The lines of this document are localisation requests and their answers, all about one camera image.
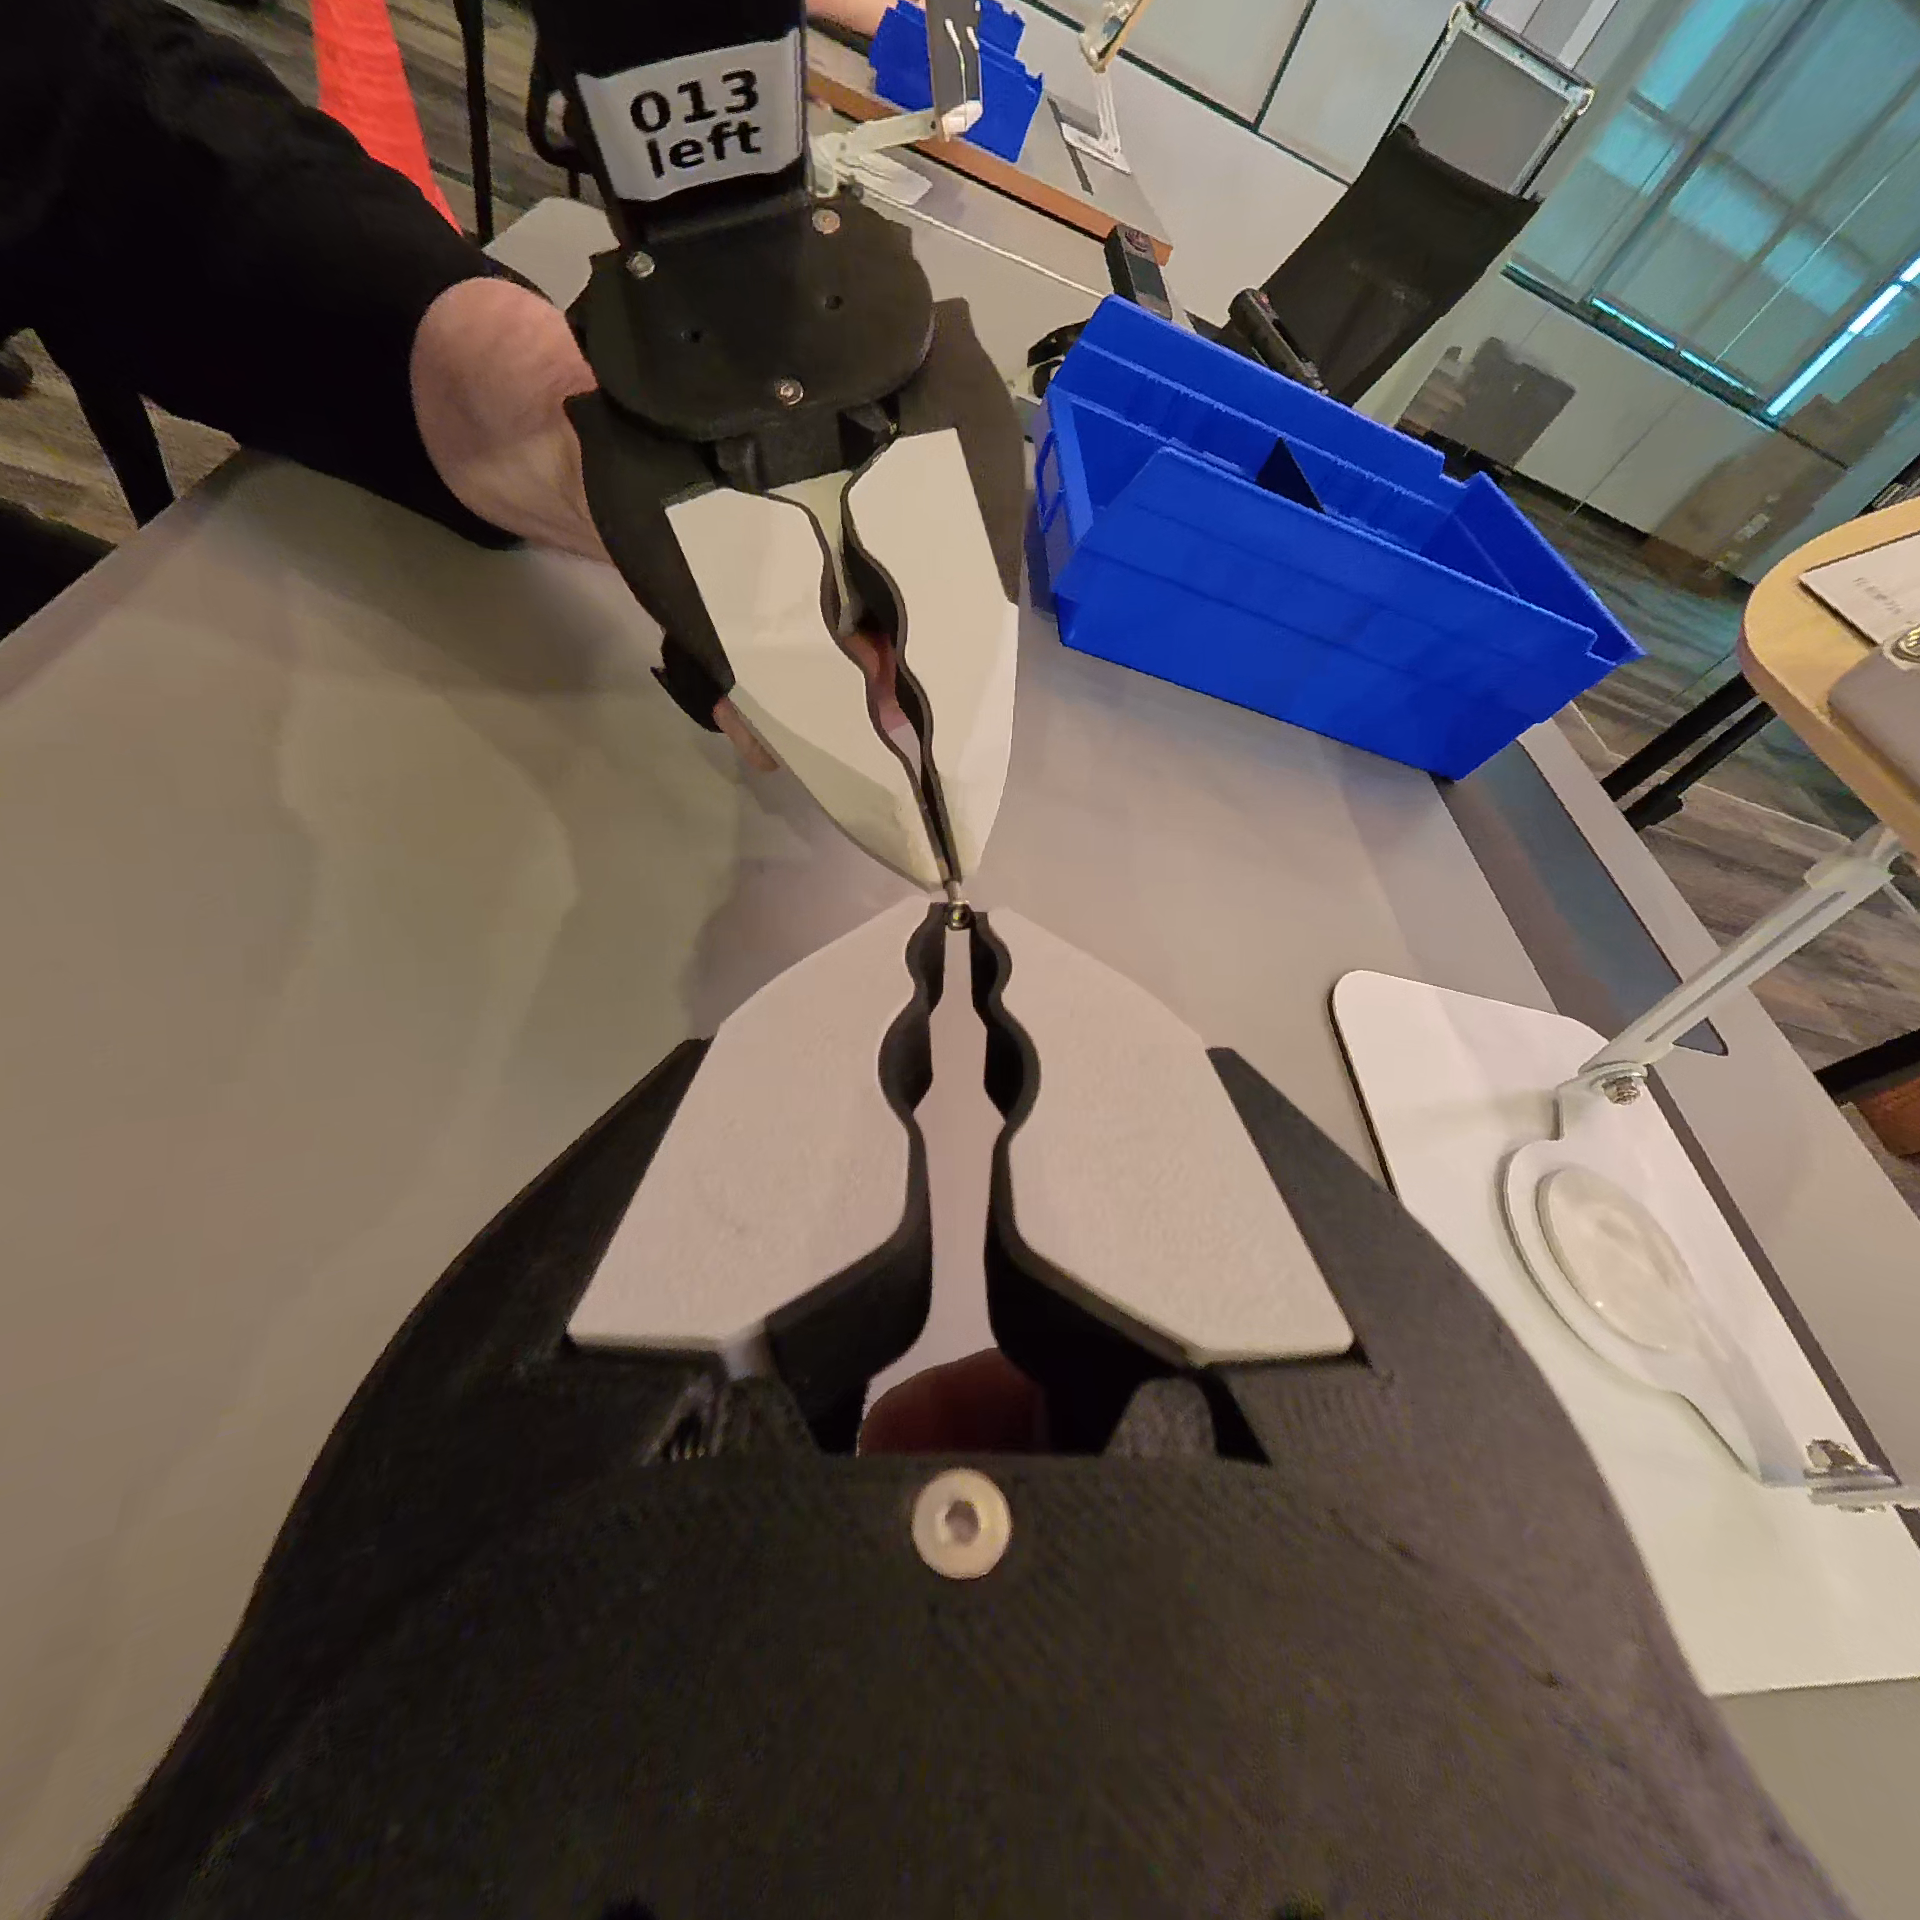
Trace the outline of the white lens stand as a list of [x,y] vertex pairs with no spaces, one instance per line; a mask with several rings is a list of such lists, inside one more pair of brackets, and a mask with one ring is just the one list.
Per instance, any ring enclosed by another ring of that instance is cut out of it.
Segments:
[[851,130],[808,142],[808,191],[830,198],[855,181],[858,167],[924,142],[960,142],[984,115],[979,0],[924,4],[927,111],[881,115]]

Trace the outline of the clear framed panel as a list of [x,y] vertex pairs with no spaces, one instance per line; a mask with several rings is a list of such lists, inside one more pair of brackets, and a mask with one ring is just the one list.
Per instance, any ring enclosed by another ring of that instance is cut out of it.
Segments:
[[1451,4],[1387,134],[1502,197],[1531,197],[1597,83],[1491,4]]

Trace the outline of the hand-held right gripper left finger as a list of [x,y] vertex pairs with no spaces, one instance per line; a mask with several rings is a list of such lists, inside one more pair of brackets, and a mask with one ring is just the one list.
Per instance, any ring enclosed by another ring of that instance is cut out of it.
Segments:
[[776,1377],[823,1453],[855,1446],[871,1377],[932,1317],[918,1101],[944,937],[944,906],[896,903],[718,1022],[571,1344]]

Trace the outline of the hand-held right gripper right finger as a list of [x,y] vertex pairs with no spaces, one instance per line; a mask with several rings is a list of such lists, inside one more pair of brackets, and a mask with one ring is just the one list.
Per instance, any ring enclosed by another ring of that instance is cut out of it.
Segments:
[[1204,1037],[1042,923],[970,923],[1000,1113],[986,1321],[1066,1453],[1108,1453],[1140,1387],[1348,1361],[1348,1330]]

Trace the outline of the thin metal pin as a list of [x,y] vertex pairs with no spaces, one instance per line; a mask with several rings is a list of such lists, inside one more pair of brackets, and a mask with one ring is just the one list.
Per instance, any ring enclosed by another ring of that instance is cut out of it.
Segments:
[[927,765],[918,770],[916,793],[918,793],[927,846],[932,846],[940,891],[944,891],[944,926],[966,934],[975,923],[975,910],[966,900],[960,857],[956,857],[956,843],[955,843],[955,830],[944,818],[940,785]]

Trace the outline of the clear magnifying lens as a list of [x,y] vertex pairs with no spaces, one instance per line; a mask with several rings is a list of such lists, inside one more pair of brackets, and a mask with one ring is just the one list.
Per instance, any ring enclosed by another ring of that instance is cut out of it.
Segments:
[[1757,1484],[1810,1489],[1805,1438],[1701,1284],[1706,1261],[1636,1182],[1567,1139],[1528,1139],[1502,1160],[1502,1217],[1537,1294],[1604,1365],[1689,1404]]

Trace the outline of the blue plastic bin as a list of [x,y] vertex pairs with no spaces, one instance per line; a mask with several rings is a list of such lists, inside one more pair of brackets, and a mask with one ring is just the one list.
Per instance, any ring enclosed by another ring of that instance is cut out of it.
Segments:
[[1017,162],[1042,101],[1042,78],[1022,64],[1022,13],[979,4],[888,4],[870,43],[871,93],[940,117],[979,153]]
[[1081,655],[1440,778],[1642,658],[1491,477],[1122,299],[1042,391],[1028,582]]

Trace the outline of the black office chair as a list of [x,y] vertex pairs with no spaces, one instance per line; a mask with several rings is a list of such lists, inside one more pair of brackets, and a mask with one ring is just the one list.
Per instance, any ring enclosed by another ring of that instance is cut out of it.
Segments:
[[1321,225],[1266,275],[1286,370],[1353,403],[1434,326],[1537,216],[1540,197],[1502,191],[1387,130]]

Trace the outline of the black rectangular device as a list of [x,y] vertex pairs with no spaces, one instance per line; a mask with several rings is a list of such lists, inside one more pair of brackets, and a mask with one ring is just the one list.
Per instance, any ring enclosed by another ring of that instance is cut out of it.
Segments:
[[1165,284],[1156,243],[1146,230],[1115,222],[1104,240],[1104,258],[1115,299],[1136,304],[1176,326],[1190,326],[1189,306]]

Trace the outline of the person's left hand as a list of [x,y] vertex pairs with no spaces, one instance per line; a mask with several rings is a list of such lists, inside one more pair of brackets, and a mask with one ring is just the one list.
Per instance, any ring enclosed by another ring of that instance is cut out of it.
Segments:
[[407,380],[425,461],[458,505],[507,538],[610,562],[564,412],[595,380],[553,304],[507,275],[441,289]]

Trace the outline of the white rounded board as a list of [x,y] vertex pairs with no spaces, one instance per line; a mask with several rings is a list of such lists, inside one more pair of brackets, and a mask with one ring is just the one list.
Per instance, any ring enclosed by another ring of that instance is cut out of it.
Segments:
[[1805,1453],[1868,1460],[1818,1377],[1753,1257],[1706,1190],[1652,1093],[1604,1109],[1573,1086],[1601,1051],[1584,1022],[1348,969],[1334,988],[1381,1160],[1405,1208],[1479,1282],[1550,1377],[1706,1694],[1907,1682],[1920,1668],[1920,1562],[1892,1506],[1757,1484],[1689,1404],[1604,1365],[1537,1294],[1502,1217],[1502,1160],[1528,1139],[1637,1189],[1706,1261],[1715,1308],[1741,1324]]

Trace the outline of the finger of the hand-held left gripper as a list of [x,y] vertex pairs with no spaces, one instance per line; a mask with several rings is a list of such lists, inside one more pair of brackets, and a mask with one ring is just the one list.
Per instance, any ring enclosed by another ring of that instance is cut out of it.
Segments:
[[806,501],[708,488],[662,511],[731,669],[731,708],[875,865],[944,885],[906,758],[839,636],[839,576]]
[[1006,586],[956,429],[902,434],[843,493],[843,553],[896,655],[896,708],[940,785],[960,876],[986,850],[1017,715]]

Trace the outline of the grey desk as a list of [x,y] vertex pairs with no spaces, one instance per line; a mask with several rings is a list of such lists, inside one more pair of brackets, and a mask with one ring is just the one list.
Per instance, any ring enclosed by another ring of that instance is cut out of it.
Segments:
[[[231,461],[2,644],[2,1914],[219,1661],[327,1428],[670,1046],[911,891],[661,695],[611,569]],[[1550,729],[1531,813],[1066,653],[979,900],[1374,1143],[1334,981],[1567,1009],[1711,950]]]

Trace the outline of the round light wooden table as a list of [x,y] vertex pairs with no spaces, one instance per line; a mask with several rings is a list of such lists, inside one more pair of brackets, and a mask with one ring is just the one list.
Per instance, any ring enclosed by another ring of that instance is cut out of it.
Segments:
[[1782,729],[1907,846],[1920,850],[1914,778],[1877,754],[1832,695],[1874,646],[1802,576],[1824,562],[1852,562],[1920,530],[1914,496],[1835,522],[1780,556],[1746,599],[1737,664]]

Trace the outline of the person's left forearm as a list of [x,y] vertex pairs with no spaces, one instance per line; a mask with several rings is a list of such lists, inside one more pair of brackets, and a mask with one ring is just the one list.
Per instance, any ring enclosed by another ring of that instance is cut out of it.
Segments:
[[423,446],[414,335],[496,275],[415,181],[173,4],[2,4],[0,315],[77,383],[507,548]]

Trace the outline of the white paper sheet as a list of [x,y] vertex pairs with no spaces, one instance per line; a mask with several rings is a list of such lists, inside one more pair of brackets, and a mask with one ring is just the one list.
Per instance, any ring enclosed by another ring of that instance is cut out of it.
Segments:
[[1802,586],[1864,644],[1892,646],[1920,631],[1920,538],[1818,562],[1802,576]]

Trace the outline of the orange traffic cone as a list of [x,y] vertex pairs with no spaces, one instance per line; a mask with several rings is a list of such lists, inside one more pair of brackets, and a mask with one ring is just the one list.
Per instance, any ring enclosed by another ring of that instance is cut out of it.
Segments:
[[320,111],[458,225],[425,153],[397,19],[384,0],[311,0]]

